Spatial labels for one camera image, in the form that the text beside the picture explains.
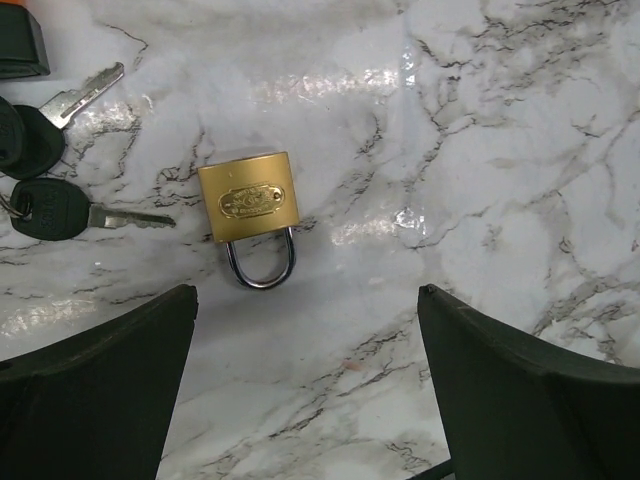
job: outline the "brass padlock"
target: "brass padlock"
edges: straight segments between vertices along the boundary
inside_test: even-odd
[[[300,222],[286,152],[244,158],[198,169],[216,243],[227,245],[229,263],[245,287],[267,290],[289,278],[296,263],[293,226]],[[275,278],[256,281],[240,267],[233,242],[284,230],[287,266]]]

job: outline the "padlock shackle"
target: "padlock shackle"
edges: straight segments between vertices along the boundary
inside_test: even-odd
[[[235,274],[240,285],[252,288],[254,290],[270,290],[284,283],[293,272],[293,268],[296,266],[296,247],[293,243],[293,229],[291,227],[284,228],[284,239],[287,244],[287,265],[284,270],[272,278],[271,280],[265,280],[262,282],[249,278],[238,261],[238,255],[236,253],[236,247],[233,242],[227,243],[227,256],[229,257],[229,264]]]

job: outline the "key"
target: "key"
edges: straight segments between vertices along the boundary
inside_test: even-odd
[[[16,180],[25,180],[50,170],[60,161],[66,148],[63,129],[78,112],[123,76],[124,65],[116,63],[90,79],[80,90],[61,92],[40,109],[27,105],[15,105],[13,108],[22,120],[24,142],[20,150],[19,135],[12,137],[17,146],[9,150],[8,156],[11,158],[6,162],[7,165],[0,161],[0,171]],[[19,131],[18,123],[12,124],[16,132]],[[15,160],[16,155],[19,155],[19,160],[11,164],[11,160]]]
[[[9,102],[0,97],[0,168],[15,165],[24,151],[24,123]]]
[[[176,225],[171,217],[121,212],[92,204],[78,187],[56,178],[19,182],[9,203],[21,213],[18,218],[11,218],[13,228],[29,237],[52,242],[77,237],[88,227],[114,229],[129,224],[140,228]]]

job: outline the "gray marble veining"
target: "gray marble veining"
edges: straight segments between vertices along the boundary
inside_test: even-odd
[[[54,72],[0,95],[40,105],[127,68],[50,175],[178,226],[44,243],[2,217],[0,353],[196,285],[159,480],[404,480],[446,460],[426,283],[640,366],[637,2],[31,4]],[[265,150],[290,153],[304,220],[294,276],[260,294],[211,242],[196,168]],[[242,242],[245,268],[268,272],[279,247]]]

